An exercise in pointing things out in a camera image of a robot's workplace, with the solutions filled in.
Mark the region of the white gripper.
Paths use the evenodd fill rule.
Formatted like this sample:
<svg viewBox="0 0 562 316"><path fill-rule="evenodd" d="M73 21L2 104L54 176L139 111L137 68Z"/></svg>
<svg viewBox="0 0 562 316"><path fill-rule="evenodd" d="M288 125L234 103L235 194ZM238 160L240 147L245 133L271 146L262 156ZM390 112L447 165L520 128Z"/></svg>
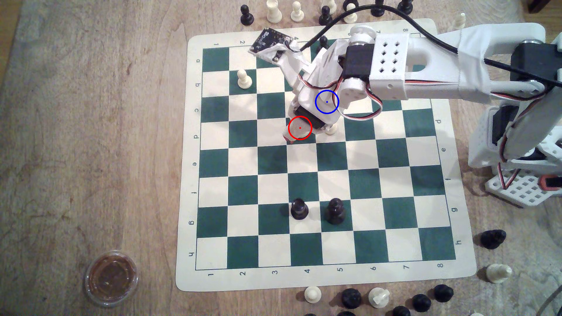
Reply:
<svg viewBox="0 0 562 316"><path fill-rule="evenodd" d="M332 93L327 89L333 89L331 82L337 82L343 71L338 63L340 56L347 51L348 40L338 39L329 49L323 49L313 60L313 71L307 81L321 87L313 90L299 83L298 94L294 98L291 106L294 113L287 117L287 126L283 132L287 142L290 143L315 143L313 130L320 130L325 125L333 125L340 117L339 112L335 111L335 104L332 102Z"/></svg>

